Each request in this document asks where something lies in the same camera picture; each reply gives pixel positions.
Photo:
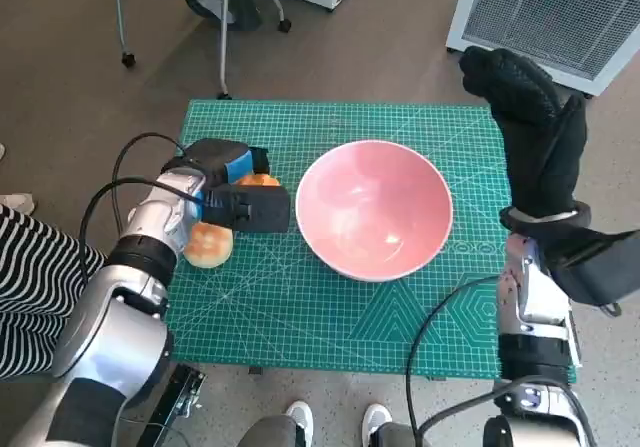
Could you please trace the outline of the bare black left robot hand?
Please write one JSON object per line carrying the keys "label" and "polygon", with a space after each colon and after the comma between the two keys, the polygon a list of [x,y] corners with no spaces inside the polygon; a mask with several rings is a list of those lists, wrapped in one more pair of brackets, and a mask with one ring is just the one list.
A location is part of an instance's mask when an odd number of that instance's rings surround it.
{"label": "bare black left robot hand", "polygon": [[251,174],[269,174],[268,150],[223,139],[200,139],[184,152],[187,164],[205,175],[207,184],[233,184]]}

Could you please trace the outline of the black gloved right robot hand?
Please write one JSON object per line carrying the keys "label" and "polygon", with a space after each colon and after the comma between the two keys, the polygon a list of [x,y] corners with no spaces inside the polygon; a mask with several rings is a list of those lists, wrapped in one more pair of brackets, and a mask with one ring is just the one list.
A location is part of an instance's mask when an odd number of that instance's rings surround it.
{"label": "black gloved right robot hand", "polygon": [[489,104],[503,136],[511,206],[533,219],[577,212],[584,98],[562,100],[547,72],[506,49],[469,47],[459,67],[464,89]]}

